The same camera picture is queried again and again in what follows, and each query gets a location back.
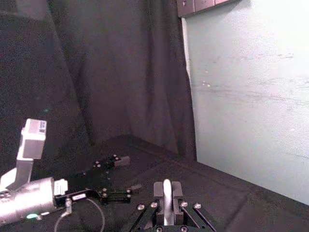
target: green led light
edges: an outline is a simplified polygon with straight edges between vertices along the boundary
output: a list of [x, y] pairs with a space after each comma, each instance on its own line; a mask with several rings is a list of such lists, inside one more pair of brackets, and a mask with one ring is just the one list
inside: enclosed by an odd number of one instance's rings
[[29, 214], [27, 216], [27, 219], [32, 219], [32, 218], [36, 218], [38, 215], [37, 214]]

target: light blue wall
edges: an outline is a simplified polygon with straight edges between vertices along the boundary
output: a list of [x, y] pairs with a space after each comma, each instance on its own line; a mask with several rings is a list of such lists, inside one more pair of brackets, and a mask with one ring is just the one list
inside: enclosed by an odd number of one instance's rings
[[186, 22], [198, 161], [309, 204], [309, 1]]

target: wire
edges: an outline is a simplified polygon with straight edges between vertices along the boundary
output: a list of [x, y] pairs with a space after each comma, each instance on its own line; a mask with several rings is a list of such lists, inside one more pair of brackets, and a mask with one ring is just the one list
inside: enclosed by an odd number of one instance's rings
[[[94, 204], [94, 205], [98, 208], [98, 210], [100, 211], [101, 217], [102, 217], [102, 227], [101, 227], [100, 232], [103, 232], [103, 231], [104, 231], [104, 228], [105, 228], [105, 216], [104, 216], [104, 213], [103, 213], [102, 209], [100, 208], [100, 206], [99, 206], [95, 201], [93, 201], [93, 200], [91, 200], [91, 199], [89, 199], [89, 198], [87, 198], [86, 200], [87, 200], [87, 201], [90, 201], [92, 204]], [[54, 232], [57, 232], [59, 223], [61, 222], [61, 220], [62, 220], [63, 218], [65, 218], [65, 217], [68, 216], [68, 215], [69, 215], [69, 214], [66, 214], [66, 212], [65, 212], [65, 213], [63, 213], [63, 214], [58, 218], [58, 220], [57, 220], [57, 222], [56, 222], [56, 224], [55, 224], [55, 227], [54, 227]]]

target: black tablecloth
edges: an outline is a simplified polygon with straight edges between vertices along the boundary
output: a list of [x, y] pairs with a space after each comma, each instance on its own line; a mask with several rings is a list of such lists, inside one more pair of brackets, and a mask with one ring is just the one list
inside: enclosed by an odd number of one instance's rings
[[[131, 222], [136, 205], [153, 199], [153, 183], [169, 178], [180, 181], [189, 202], [201, 202], [227, 232], [308, 232], [309, 206], [250, 184], [216, 169], [187, 161], [169, 151], [143, 140], [122, 136], [104, 143], [96, 153], [97, 159], [117, 154], [130, 156], [131, 164], [111, 172], [115, 189], [142, 184], [131, 204], [110, 204], [102, 209], [106, 217], [104, 231], [119, 231]], [[60, 176], [61, 170], [55, 170]], [[99, 231], [101, 218], [89, 202], [74, 205], [71, 217], [63, 219], [59, 232]], [[43, 220], [28, 220], [0, 228], [0, 231], [53, 231], [62, 212], [45, 216]]]

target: black curtain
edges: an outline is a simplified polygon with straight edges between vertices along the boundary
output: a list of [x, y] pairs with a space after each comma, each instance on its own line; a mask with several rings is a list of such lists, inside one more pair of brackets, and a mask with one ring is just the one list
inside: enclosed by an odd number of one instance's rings
[[195, 159], [192, 101], [174, 0], [53, 0], [91, 140], [120, 134]]
[[0, 174], [29, 117], [48, 121], [37, 177], [81, 169], [121, 134], [196, 158], [175, 1], [1, 1], [0, 33]]

